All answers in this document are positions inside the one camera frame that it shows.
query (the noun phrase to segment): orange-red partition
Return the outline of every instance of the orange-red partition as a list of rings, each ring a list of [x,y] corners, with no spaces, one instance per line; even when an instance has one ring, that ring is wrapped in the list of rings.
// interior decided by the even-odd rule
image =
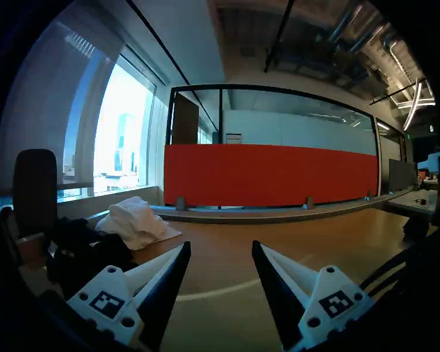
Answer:
[[[266,207],[361,198],[377,192],[374,155],[254,144],[165,146],[164,201]]]

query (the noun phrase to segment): glass partition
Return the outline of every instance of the glass partition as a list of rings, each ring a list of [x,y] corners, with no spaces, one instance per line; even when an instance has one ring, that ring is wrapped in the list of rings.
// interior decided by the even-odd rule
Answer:
[[[323,97],[265,86],[185,86],[174,88],[172,95],[174,121],[168,120],[172,135],[188,138],[172,138],[169,144],[236,146],[170,148],[170,155],[176,156],[170,156],[170,165],[165,166],[165,200],[169,200],[165,203],[186,197],[197,208],[300,206],[308,195],[322,204],[379,192],[375,123],[362,111]],[[199,160],[202,171],[197,167],[197,171],[190,170],[190,163],[198,165]],[[176,170],[177,176],[170,177],[167,170]],[[185,178],[179,177],[181,171]],[[217,190],[212,190],[214,179],[222,184]],[[270,185],[280,185],[283,190],[274,195]],[[268,200],[258,200],[256,194],[264,195],[264,191],[269,192]],[[284,196],[290,191],[293,196]]]

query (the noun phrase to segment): white cloth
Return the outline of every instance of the white cloth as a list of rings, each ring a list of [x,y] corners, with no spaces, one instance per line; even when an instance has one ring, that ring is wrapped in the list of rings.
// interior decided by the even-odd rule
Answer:
[[[98,231],[117,233],[129,249],[136,251],[153,242],[181,234],[153,213],[148,202],[140,197],[127,198],[109,206],[109,214],[99,220]]]

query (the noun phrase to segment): wooden table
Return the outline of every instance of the wooden table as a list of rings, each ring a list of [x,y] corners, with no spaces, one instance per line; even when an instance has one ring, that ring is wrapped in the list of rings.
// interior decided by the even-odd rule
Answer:
[[[337,265],[360,283],[404,247],[404,216],[377,209],[269,225],[171,222],[182,235],[134,252],[138,263],[184,241],[192,256],[162,351],[280,351],[251,256],[254,239],[312,269]]]

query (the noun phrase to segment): window frame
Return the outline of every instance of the window frame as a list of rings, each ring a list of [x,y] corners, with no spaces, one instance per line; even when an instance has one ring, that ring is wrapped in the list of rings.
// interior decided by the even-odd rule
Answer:
[[[158,92],[158,88],[160,87],[160,85],[165,86],[164,82],[145,64],[145,62],[142,60],[141,57],[139,57],[135,51],[132,50],[131,47],[129,47],[128,44],[125,44],[121,50],[121,52],[119,53],[117,59],[116,59],[116,63],[117,60],[119,58],[122,58],[126,64],[125,65],[119,65],[123,70],[125,70],[128,74],[130,74],[133,78],[135,78],[137,81],[139,81],[143,86],[146,87],[146,83],[145,82],[141,82],[140,79],[138,79],[135,75],[133,75],[131,72],[129,72],[125,66],[129,65],[136,73],[137,75],[140,75],[141,77],[143,77],[143,79],[145,79],[146,81],[149,82],[149,84],[151,84],[153,86],[153,98],[151,101],[151,106],[150,106],[150,115],[147,117],[147,120],[145,121],[145,117],[144,117],[144,122],[143,122],[143,127],[145,127],[146,124],[146,128],[147,128],[147,138],[145,143],[142,143],[143,140],[141,139],[141,144],[140,144],[140,148],[146,150],[146,153],[144,154],[144,165],[145,165],[145,183],[141,184],[139,183],[138,185],[134,186],[134,187],[130,187],[130,188],[123,188],[117,191],[103,191],[103,192],[98,192],[98,193],[94,193],[94,187],[87,187],[87,188],[81,188],[81,196],[79,197],[57,197],[57,202],[66,202],[66,201],[74,201],[77,199],[82,199],[82,198],[91,198],[91,197],[103,197],[105,195],[110,195],[113,194],[115,192],[126,192],[126,191],[132,191],[134,189],[137,188],[147,188],[150,187],[150,182],[149,182],[149,172],[148,172],[148,165],[149,165],[149,159],[150,159],[150,134],[151,134],[151,125],[152,125],[152,119],[154,116],[154,103],[155,103],[155,98],[157,97],[157,92]]]

